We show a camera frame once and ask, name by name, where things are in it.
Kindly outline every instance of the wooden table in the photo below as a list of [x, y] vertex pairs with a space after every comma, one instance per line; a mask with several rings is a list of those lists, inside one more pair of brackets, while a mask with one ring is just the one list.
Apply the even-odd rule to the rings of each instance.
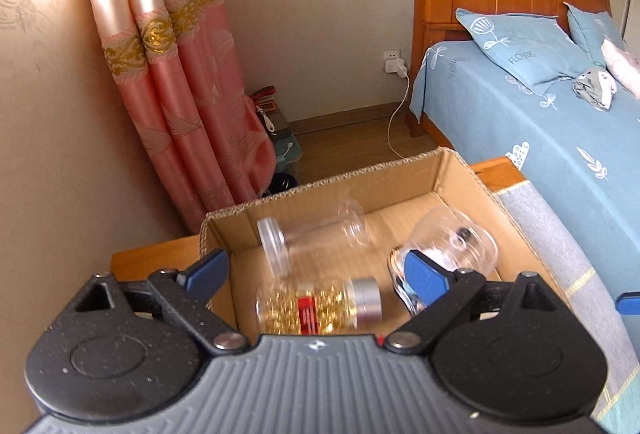
[[[524, 181], [507, 157], [499, 157], [471, 166], [478, 177], [493, 192]], [[169, 240], [144, 248], [118, 252], [111, 257], [111, 271], [118, 280], [142, 280], [161, 268], [184, 270], [198, 260], [198, 236]]]

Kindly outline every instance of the curtain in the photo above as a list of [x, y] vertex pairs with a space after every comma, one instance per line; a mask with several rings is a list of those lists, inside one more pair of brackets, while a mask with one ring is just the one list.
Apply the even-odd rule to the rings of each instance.
[[275, 153], [246, 96], [223, 0], [91, 0], [124, 104], [192, 233], [268, 186]]

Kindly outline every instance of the pillow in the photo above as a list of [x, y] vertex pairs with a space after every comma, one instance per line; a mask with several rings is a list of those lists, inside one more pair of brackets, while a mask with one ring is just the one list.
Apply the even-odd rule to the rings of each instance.
[[567, 2], [565, 4], [569, 7], [567, 17], [574, 42], [591, 57], [594, 65], [604, 68], [605, 60], [600, 49], [604, 39], [610, 40], [620, 49], [625, 48], [616, 23], [606, 11], [590, 13], [578, 10]]
[[555, 82], [577, 78], [591, 67], [589, 56], [555, 17], [482, 15], [458, 8], [456, 18], [485, 55], [538, 96]]
[[607, 64], [607, 69], [622, 86], [640, 98], [640, 61], [633, 53], [618, 49], [612, 42], [605, 39], [601, 53]]

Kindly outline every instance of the silver rivet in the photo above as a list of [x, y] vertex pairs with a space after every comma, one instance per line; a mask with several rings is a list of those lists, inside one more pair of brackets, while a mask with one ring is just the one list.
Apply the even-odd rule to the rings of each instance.
[[396, 331], [387, 340], [396, 349], [413, 349], [421, 342], [420, 337], [411, 331]]
[[225, 351], [240, 349], [245, 344], [246, 338], [235, 332], [221, 333], [213, 339], [213, 345]]

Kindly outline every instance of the plug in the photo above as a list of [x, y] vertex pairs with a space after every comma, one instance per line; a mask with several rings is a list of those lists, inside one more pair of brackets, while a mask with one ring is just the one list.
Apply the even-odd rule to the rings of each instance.
[[407, 69], [404, 65], [404, 60], [398, 59], [389, 59], [385, 62], [385, 71], [387, 73], [396, 73], [400, 78], [406, 78]]

